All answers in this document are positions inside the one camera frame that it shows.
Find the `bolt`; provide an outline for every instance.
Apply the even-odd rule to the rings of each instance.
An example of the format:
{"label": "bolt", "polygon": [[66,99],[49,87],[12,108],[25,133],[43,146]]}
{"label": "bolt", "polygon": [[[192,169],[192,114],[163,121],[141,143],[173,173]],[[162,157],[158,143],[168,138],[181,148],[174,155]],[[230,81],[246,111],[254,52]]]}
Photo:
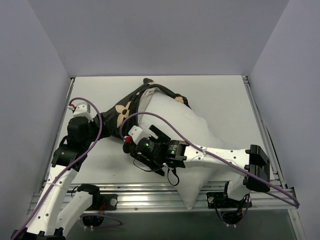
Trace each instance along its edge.
{"label": "bolt", "polygon": [[208,203],[213,204],[214,203],[214,199],[215,198],[213,196],[208,197]]}
{"label": "bolt", "polygon": [[116,204],[117,204],[117,199],[111,198],[111,200],[110,200],[110,205],[111,205],[111,206],[115,206]]}

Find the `pillow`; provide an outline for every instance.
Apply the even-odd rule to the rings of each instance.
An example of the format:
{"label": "pillow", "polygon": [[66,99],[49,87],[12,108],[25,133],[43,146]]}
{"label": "pillow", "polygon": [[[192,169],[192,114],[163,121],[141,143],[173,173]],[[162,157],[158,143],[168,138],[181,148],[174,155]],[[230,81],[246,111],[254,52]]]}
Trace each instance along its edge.
{"label": "pillow", "polygon": [[[156,91],[153,93],[149,104],[139,107],[139,112],[150,112],[157,114],[171,123],[183,136],[191,142],[205,147],[232,149],[233,147],[219,138],[215,137],[209,130],[207,122],[197,116],[189,107],[179,103],[173,98]],[[140,115],[139,126],[148,129],[155,125],[158,129],[168,135],[172,140],[182,140],[166,123],[159,118],[150,115]],[[175,186],[185,207],[191,210],[194,206],[201,188],[212,178],[217,171],[215,168],[192,167],[177,168],[176,172],[180,183]],[[176,177],[169,172],[169,179],[172,184],[176,183]]]}

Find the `beige flower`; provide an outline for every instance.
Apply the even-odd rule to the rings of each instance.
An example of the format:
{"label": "beige flower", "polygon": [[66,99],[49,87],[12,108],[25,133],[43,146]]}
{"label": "beige flower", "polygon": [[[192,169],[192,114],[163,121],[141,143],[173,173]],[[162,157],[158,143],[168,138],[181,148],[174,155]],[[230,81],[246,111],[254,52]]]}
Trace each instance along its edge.
{"label": "beige flower", "polygon": [[182,96],[176,96],[174,100],[176,100],[176,101],[178,101],[178,102],[180,102],[182,104],[185,104],[184,99],[183,99]]}
{"label": "beige flower", "polygon": [[124,119],[126,119],[129,116],[129,106],[131,104],[131,101],[129,101],[126,106],[122,105],[115,105],[115,110],[119,113],[119,116],[116,120],[116,127],[119,128]]}

